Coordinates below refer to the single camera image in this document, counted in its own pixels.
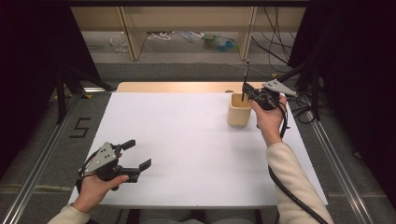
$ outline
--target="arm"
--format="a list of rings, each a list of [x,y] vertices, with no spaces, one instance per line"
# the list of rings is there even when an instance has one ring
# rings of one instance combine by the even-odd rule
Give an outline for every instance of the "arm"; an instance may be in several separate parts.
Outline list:
[[[279,102],[286,111],[286,97],[280,96]],[[264,111],[254,101],[250,102],[250,105],[256,112],[257,123],[267,145],[266,158],[276,177],[303,203],[308,205],[328,223],[332,223],[329,212],[307,178],[294,152],[280,138],[279,128],[283,119],[282,113],[279,109]],[[317,223],[278,186],[276,186],[276,197],[278,198],[277,207],[280,214],[280,223]]]
[[[90,219],[90,212],[106,196],[107,192],[116,186],[125,183],[129,179],[128,175],[120,175],[110,181],[103,181],[96,175],[84,178],[81,186],[81,193],[76,201],[65,206],[61,213],[54,217],[49,224],[84,224]]]

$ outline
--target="beige sleeve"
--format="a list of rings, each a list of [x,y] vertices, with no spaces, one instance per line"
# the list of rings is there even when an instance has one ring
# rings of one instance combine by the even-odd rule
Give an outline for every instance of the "beige sleeve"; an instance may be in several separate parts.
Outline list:
[[[88,220],[90,220],[90,214],[81,213],[69,204],[51,219],[49,224],[85,224]]]
[[[326,206],[319,198],[291,148],[284,143],[273,144],[267,148],[266,156],[268,164],[280,182],[327,223],[333,223]],[[277,186],[276,197],[280,223],[318,223]]]

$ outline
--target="paper cup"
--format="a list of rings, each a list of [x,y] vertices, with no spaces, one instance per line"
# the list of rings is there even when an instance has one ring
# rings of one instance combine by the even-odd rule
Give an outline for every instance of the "paper cup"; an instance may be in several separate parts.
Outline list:
[[[250,112],[251,107],[246,95],[244,97],[244,101],[242,101],[242,93],[231,94],[227,118],[230,125],[241,127],[247,126],[250,118]]]

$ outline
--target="white tabletop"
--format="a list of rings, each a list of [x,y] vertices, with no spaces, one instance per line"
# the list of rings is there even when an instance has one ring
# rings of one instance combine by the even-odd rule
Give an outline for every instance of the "white tabletop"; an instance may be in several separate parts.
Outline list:
[[[128,208],[258,208],[276,205],[265,144],[252,111],[249,124],[227,123],[230,93],[112,93],[90,156],[108,141],[131,139],[120,165],[151,167],[136,184],[110,191],[101,205]],[[328,204],[289,110],[284,142],[299,159],[318,195]],[[77,198],[74,190],[70,203]]]

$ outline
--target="human hand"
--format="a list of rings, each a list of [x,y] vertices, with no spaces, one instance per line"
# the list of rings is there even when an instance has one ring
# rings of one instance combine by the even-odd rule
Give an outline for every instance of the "human hand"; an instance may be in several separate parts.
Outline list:
[[[81,191],[72,204],[78,211],[89,214],[106,196],[107,192],[125,183],[128,175],[119,175],[112,180],[103,181],[97,175],[89,175],[82,180]]]
[[[287,98],[279,95],[280,107],[286,111]],[[250,106],[256,112],[257,124],[262,131],[265,144],[269,147],[275,143],[281,143],[279,128],[283,120],[282,112],[279,108],[273,110],[263,110],[255,101],[250,101]]]

